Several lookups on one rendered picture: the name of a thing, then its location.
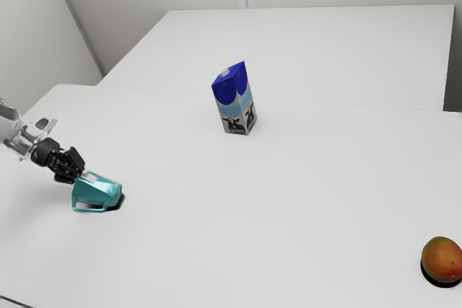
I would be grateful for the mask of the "red and orange mango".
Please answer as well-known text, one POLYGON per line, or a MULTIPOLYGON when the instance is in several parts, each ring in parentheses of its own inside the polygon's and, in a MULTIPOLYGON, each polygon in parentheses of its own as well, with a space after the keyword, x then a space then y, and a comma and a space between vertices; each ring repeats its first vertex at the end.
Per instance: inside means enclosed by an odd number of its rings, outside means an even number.
POLYGON ((422 248, 421 263, 427 275, 440 283, 462 279, 462 249, 452 239, 433 237, 422 248))

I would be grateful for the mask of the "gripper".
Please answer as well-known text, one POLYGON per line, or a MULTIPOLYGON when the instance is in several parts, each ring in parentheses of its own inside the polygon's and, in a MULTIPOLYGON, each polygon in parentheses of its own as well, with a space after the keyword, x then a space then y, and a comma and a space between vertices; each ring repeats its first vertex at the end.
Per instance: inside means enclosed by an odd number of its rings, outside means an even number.
POLYGON ((85 169, 85 161, 74 147, 63 153, 60 144, 52 138, 37 142, 30 159, 37 166, 54 172, 56 182, 74 183, 79 177, 87 182, 97 180, 85 169))

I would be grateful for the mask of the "blue and white milk carton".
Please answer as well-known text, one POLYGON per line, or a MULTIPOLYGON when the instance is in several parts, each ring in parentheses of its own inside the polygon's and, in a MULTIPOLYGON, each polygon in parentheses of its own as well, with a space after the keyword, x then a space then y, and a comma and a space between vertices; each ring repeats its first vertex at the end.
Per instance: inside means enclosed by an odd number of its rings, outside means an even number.
POLYGON ((245 62, 226 68, 212 83, 225 133, 248 135, 257 121, 245 62))

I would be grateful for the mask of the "teal faceted mug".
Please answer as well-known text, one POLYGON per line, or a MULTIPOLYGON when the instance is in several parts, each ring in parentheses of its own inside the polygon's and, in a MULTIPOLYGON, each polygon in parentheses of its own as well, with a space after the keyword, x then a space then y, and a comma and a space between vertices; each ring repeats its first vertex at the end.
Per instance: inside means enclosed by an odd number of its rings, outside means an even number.
POLYGON ((122 200, 122 184, 92 171, 79 176, 71 192, 71 207, 77 212, 111 211, 117 209, 122 200))

